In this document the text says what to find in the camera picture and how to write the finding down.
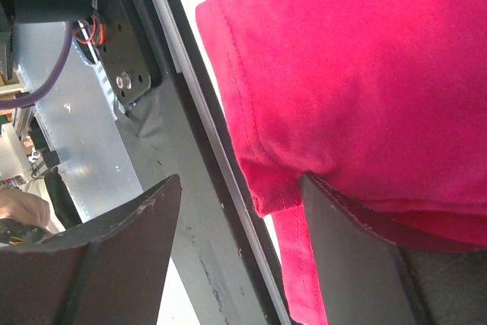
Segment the red cloth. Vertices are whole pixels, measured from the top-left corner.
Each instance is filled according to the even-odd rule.
[[[196,16],[295,320],[326,323],[303,172],[487,244],[487,0],[208,0]]]

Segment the folded red cloth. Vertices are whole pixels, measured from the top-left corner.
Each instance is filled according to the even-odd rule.
[[[256,210],[275,219],[295,320],[326,323],[306,171],[487,244],[487,0],[208,0],[196,16]]]

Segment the bolt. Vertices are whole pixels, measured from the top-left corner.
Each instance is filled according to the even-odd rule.
[[[116,86],[119,87],[119,89],[130,89],[132,88],[132,79],[130,78],[130,75],[127,72],[123,72],[119,76],[116,77]]]

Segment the purple cable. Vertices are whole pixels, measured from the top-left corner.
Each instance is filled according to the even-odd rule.
[[[65,23],[65,36],[64,43],[62,44],[61,53],[53,67],[53,70],[47,77],[44,84],[42,84],[36,91],[25,97],[19,97],[13,100],[0,100],[0,110],[13,110],[15,108],[23,108],[35,104],[38,100],[41,100],[53,89],[54,84],[57,82],[61,75],[66,61],[68,60],[69,50],[71,49],[71,43],[73,38],[73,26],[71,23]]]

